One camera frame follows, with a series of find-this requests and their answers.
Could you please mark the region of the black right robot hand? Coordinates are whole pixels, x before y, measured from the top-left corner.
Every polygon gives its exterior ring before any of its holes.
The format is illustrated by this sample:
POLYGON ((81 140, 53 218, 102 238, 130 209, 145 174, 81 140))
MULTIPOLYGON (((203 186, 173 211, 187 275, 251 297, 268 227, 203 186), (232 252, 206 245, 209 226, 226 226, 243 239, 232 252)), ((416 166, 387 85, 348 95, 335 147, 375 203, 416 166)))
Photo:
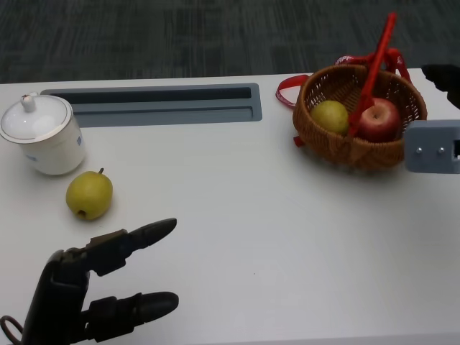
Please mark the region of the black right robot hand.
POLYGON ((456 65, 428 64, 421 68, 425 78, 435 87, 447 92, 447 99, 460 108, 460 68, 456 65))

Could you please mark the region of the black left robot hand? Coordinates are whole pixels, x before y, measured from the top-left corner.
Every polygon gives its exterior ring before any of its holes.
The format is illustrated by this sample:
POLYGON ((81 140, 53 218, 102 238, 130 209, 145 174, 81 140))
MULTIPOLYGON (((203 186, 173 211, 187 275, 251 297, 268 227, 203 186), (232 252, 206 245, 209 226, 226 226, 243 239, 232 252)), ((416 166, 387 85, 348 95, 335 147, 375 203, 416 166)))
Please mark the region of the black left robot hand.
POLYGON ((135 327, 173 312, 179 297, 171 292, 118 299, 107 297, 83 302, 90 273, 99 277, 125 266, 135 251, 147 248, 170 234, 175 218, 94 237, 84 248, 54 253, 40 276, 22 331, 23 344, 76 344, 97 342, 130 334, 135 327))

